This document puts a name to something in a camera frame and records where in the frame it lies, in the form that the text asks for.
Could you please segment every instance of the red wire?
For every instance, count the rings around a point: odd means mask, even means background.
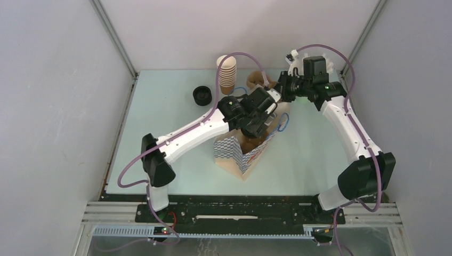
[[[171,214],[174,218],[174,222],[171,228],[174,229],[174,227],[176,226],[176,222],[177,222],[177,218],[176,218],[176,214],[174,212],[168,212],[169,214]]]

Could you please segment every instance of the gray wall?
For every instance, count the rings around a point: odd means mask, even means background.
[[[415,255],[450,250],[451,24],[451,1],[389,1],[354,64],[354,107],[397,159],[388,193]]]
[[[69,255],[132,79],[88,0],[0,3],[1,255]]]

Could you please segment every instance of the gray floor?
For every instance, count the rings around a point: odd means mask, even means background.
[[[394,255],[387,229],[385,228],[343,228],[339,230],[342,244],[354,255]],[[121,246],[136,238],[93,237],[98,247],[110,249]],[[311,240],[292,239],[183,239],[176,246],[153,246],[143,242],[120,251],[101,253],[91,244],[89,255],[195,255],[195,256],[261,256],[261,255],[323,255],[337,256],[337,246],[321,246]]]

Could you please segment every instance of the gift bag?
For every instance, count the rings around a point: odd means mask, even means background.
[[[278,108],[274,112],[277,117],[262,138],[249,139],[240,130],[230,131],[216,137],[213,147],[215,163],[238,178],[246,180],[262,157],[268,143],[278,132],[282,132],[286,128],[289,121],[289,110],[289,103],[278,103]]]

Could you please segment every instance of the light blue tabletop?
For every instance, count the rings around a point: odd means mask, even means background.
[[[246,87],[253,70],[238,70],[237,85]],[[141,150],[141,138],[168,134],[209,110],[195,104],[193,89],[206,85],[214,94],[216,70],[141,71],[125,126],[109,173],[107,193],[145,194],[143,184],[119,188],[122,169]],[[277,80],[280,70],[267,70]],[[331,74],[330,81],[337,81]],[[242,94],[236,90],[234,95]],[[213,139],[181,156],[174,164],[176,179],[170,194],[195,195],[314,195],[337,183],[348,166],[344,149],[332,125],[312,103],[290,104],[290,123],[270,141],[256,168],[242,181],[214,163]],[[141,161],[133,165],[123,183],[145,179]]]

